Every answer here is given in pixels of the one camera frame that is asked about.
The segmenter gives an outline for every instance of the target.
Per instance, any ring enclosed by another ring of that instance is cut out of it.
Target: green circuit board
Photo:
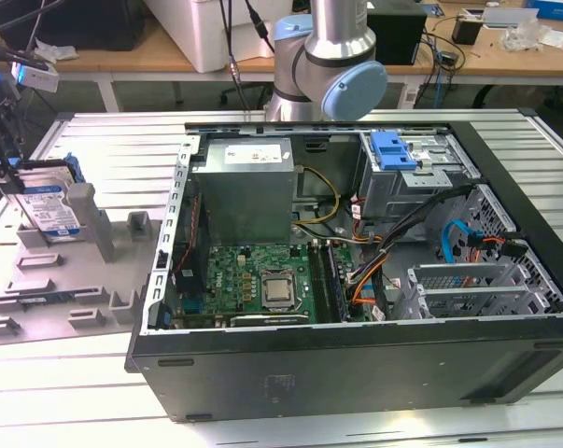
[[[333,249],[345,274],[352,269],[349,248]],[[247,245],[211,247],[208,259],[204,313],[267,312],[262,306],[261,276],[292,273],[296,305],[291,312],[308,315],[316,323],[314,295],[306,245]]]

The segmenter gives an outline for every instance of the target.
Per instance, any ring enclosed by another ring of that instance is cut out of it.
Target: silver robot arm
[[[374,60],[366,0],[312,0],[312,15],[274,29],[274,95],[269,121],[353,121],[383,98],[387,71]]]

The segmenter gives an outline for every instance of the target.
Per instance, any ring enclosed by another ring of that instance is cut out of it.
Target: desk
[[[441,3],[445,17],[453,17],[463,5]],[[432,30],[437,19],[428,19]],[[563,31],[563,21],[541,21]],[[451,38],[454,21],[437,26],[435,33]],[[481,29],[475,45],[463,46],[466,64],[455,75],[456,84],[559,85],[563,86],[563,50],[544,47],[538,51],[510,53],[498,43],[501,30]],[[445,43],[441,49],[450,49]],[[155,21],[147,23],[144,38],[133,51],[81,50],[74,61],[57,64],[63,80],[94,81],[107,112],[120,111],[115,81],[229,81],[227,70],[197,73],[190,61]],[[239,63],[243,81],[273,81],[274,59],[256,58]],[[413,108],[418,89],[432,68],[428,48],[422,48],[414,65],[387,67],[389,82],[403,84],[399,108]]]

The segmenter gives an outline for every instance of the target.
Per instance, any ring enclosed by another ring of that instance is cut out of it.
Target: open computer tower
[[[131,355],[177,422],[514,402],[563,243],[468,122],[187,124]]]

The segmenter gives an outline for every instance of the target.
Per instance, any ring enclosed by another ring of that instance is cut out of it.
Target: white container
[[[200,73],[220,70],[229,63],[225,28],[218,0],[145,0],[165,31]],[[223,0],[225,15],[228,0]],[[274,24],[291,14],[292,0],[250,0],[269,30],[274,45]],[[271,58],[250,20],[245,0],[232,0],[232,51],[237,62]]]

